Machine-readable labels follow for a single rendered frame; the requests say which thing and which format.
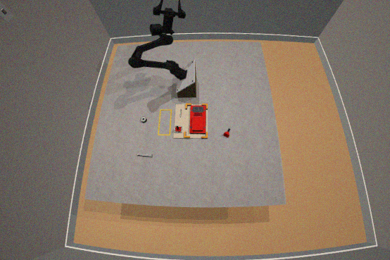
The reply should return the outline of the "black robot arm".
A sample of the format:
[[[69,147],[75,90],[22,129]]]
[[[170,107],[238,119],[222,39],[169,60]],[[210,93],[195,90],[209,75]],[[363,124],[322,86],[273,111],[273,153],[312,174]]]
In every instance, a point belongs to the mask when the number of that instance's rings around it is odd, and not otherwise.
[[[177,79],[185,79],[187,76],[187,70],[181,69],[178,64],[174,61],[157,62],[157,61],[145,61],[141,59],[141,55],[144,51],[148,51],[155,47],[171,45],[173,38],[171,35],[174,31],[172,30],[172,25],[167,26],[161,24],[150,25],[151,36],[159,35],[160,37],[152,42],[137,46],[134,50],[132,57],[129,59],[128,64],[133,68],[141,67],[150,67],[150,68],[165,68],[170,70],[170,73],[174,75]],[[165,34],[162,34],[165,33]]]

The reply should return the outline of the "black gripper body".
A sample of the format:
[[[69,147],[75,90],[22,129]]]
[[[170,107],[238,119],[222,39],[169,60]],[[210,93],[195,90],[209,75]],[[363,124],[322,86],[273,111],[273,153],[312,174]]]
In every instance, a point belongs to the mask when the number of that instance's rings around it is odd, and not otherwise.
[[[172,12],[172,11],[158,11],[156,10],[156,7],[153,7],[153,14],[156,16],[159,16],[161,14],[164,14],[163,18],[163,24],[167,26],[171,26],[173,23],[173,17],[178,16],[179,18],[185,18],[186,13],[179,13],[179,12]]]

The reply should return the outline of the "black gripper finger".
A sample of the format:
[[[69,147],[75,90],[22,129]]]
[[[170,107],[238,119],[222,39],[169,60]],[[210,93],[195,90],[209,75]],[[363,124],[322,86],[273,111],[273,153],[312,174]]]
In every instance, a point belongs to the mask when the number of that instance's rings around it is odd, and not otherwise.
[[[178,11],[179,13],[184,13],[184,11],[181,9],[181,3],[180,3],[180,0],[179,0],[179,3],[178,3]]]
[[[159,3],[158,6],[156,6],[156,10],[161,11],[163,0]]]

